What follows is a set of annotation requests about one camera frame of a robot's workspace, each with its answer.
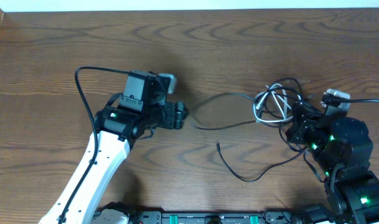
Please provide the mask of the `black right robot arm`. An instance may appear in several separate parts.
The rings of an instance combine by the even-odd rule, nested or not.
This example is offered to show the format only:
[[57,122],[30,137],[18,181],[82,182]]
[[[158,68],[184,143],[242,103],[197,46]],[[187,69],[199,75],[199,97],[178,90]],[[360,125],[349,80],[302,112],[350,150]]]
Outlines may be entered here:
[[329,207],[310,205],[296,212],[292,223],[379,223],[379,179],[369,169],[373,151],[363,121],[347,116],[346,103],[324,112],[307,105],[292,106],[290,143],[304,144],[325,172]]

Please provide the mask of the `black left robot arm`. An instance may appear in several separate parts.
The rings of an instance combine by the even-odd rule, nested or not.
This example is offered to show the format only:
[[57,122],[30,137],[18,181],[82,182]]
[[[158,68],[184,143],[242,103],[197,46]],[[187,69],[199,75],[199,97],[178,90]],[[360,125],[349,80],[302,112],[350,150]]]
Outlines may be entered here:
[[130,215],[117,208],[98,210],[98,204],[117,168],[144,132],[156,128],[181,129],[187,109],[168,102],[177,79],[173,74],[131,70],[124,91],[90,117],[92,133],[85,153],[61,196],[40,219],[41,223],[129,223]]

